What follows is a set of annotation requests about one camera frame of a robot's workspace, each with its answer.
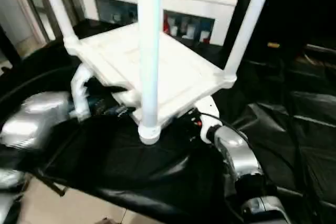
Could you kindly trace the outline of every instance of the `black fabric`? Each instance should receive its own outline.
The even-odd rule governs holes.
[[[82,37],[111,28],[85,21],[76,31]],[[187,46],[221,64],[221,47],[188,42]],[[268,177],[281,189],[294,223],[334,223],[334,70],[289,63],[278,56],[256,59],[246,57],[234,87],[213,95],[221,117],[249,137]],[[1,76],[1,121],[34,93],[69,90],[77,64],[57,41]],[[226,209],[221,208],[218,153],[198,137],[190,141],[193,130],[173,123],[157,145],[144,146],[129,119],[68,122],[55,128],[42,159],[31,164],[15,160],[15,152],[1,146],[0,163],[24,164],[23,169],[32,172],[38,165],[54,181],[163,222],[205,221],[213,214],[229,222]],[[64,150],[55,158],[60,146]]]

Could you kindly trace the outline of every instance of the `white pipe connector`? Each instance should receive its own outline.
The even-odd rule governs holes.
[[[142,118],[138,131],[144,144],[156,143],[161,132],[157,123],[160,12],[160,0],[138,0],[142,82]]]
[[[49,0],[49,1],[52,10],[55,13],[59,28],[62,31],[64,46],[66,47],[70,55],[75,55],[76,51],[74,50],[74,48],[79,43],[79,40],[75,32],[73,31],[63,1],[62,0]]]
[[[258,22],[265,1],[266,0],[251,0],[246,10],[244,20],[224,68],[224,79],[227,80],[227,82],[231,82],[232,85],[237,80],[238,67]]]

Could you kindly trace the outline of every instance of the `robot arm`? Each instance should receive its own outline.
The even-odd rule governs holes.
[[[290,224],[281,201],[264,194],[266,178],[247,137],[232,127],[223,126],[218,119],[217,124],[214,123],[219,112],[211,97],[198,101],[196,107],[201,112],[201,139],[212,142],[222,154],[228,174],[226,184],[231,184],[229,188],[234,188],[241,199],[244,222]]]

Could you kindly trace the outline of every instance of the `silver metal casing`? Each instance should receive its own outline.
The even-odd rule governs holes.
[[[226,126],[220,127],[215,132],[215,146],[221,152],[234,182],[244,175],[262,174],[253,151],[232,129]]]
[[[67,92],[44,92],[24,101],[9,118],[0,134],[0,143],[14,148],[40,150],[56,124],[68,119]]]

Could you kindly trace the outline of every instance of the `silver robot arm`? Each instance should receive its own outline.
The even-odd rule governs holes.
[[[0,142],[8,147],[42,151],[51,129],[69,119],[69,94],[44,92],[31,96],[4,124]]]

